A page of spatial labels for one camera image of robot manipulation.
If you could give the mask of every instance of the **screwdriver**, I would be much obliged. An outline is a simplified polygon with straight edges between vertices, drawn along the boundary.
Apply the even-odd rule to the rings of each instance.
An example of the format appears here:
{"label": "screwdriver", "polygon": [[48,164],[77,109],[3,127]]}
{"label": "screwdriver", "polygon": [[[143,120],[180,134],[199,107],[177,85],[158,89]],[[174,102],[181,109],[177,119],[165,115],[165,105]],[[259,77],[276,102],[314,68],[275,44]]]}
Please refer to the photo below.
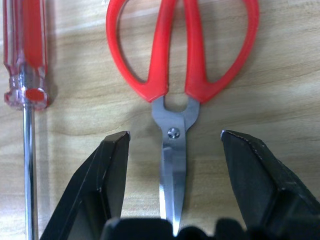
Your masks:
{"label": "screwdriver", "polygon": [[9,73],[4,101],[23,112],[25,236],[38,240],[34,110],[48,104],[44,0],[3,0],[3,57]]}

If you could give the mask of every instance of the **transparent red handle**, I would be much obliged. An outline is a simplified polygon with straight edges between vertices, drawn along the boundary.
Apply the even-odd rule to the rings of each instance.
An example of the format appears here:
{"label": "transparent red handle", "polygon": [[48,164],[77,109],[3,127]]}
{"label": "transparent red handle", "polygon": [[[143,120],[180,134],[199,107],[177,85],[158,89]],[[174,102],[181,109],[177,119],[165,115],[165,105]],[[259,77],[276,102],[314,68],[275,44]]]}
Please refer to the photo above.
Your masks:
{"label": "transparent red handle", "polygon": [[[137,80],[123,59],[117,39],[117,21],[126,0],[110,0],[106,14],[106,35],[115,64],[127,83],[145,100],[153,100],[168,92],[168,63],[172,21],[176,0],[162,0],[154,32],[150,68],[145,83]],[[197,0],[184,0],[187,30],[187,73],[185,92],[205,103],[225,88],[245,64],[254,45],[258,24],[258,0],[243,0],[248,12],[248,28],[242,49],[226,74],[209,82],[206,74],[201,17]]]}
{"label": "transparent red handle", "polygon": [[44,0],[3,0],[4,65],[9,72],[7,104],[47,106]]}

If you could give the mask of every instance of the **scissors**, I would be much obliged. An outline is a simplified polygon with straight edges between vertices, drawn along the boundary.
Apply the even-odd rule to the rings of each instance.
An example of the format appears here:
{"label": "scissors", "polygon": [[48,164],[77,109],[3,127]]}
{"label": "scissors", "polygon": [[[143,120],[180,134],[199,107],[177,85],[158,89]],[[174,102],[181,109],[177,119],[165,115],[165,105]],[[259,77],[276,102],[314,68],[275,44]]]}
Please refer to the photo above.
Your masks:
{"label": "scissors", "polygon": [[216,82],[206,75],[204,39],[197,0],[184,0],[187,31],[187,70],[185,93],[187,107],[182,112],[165,108],[168,92],[169,47],[176,0],[162,0],[157,17],[150,67],[146,82],[141,82],[129,70],[117,38],[118,19],[126,0],[110,0],[106,13],[106,36],[115,64],[126,82],[152,104],[152,117],[162,130],[160,166],[160,216],[172,223],[173,234],[179,231],[186,187],[186,133],[198,118],[204,104],[237,75],[254,45],[259,25],[258,0],[243,0],[248,14],[248,27],[243,46],[235,62]]}

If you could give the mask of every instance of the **metal blade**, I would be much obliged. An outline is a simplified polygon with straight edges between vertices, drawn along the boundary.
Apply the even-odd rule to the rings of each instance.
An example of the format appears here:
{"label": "metal blade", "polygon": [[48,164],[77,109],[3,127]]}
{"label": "metal blade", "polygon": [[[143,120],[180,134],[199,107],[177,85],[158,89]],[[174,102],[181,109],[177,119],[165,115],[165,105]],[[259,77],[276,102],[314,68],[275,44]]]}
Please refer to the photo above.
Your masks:
{"label": "metal blade", "polygon": [[195,123],[200,104],[189,98],[183,112],[171,112],[164,106],[164,97],[152,102],[152,116],[162,130],[160,167],[160,216],[172,223],[177,235],[185,197],[187,157],[186,132]]}

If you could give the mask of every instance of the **screwdriver handle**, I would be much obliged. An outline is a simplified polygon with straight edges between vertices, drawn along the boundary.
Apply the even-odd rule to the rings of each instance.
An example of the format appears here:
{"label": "screwdriver handle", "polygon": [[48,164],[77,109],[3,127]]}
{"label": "screwdriver handle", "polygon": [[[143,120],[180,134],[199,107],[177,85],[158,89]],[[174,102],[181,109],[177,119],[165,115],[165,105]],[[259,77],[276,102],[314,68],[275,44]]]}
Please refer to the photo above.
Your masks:
{"label": "screwdriver handle", "polygon": [[43,110],[48,104],[45,26],[44,0],[3,0],[3,61],[9,72],[4,101],[12,107]]}

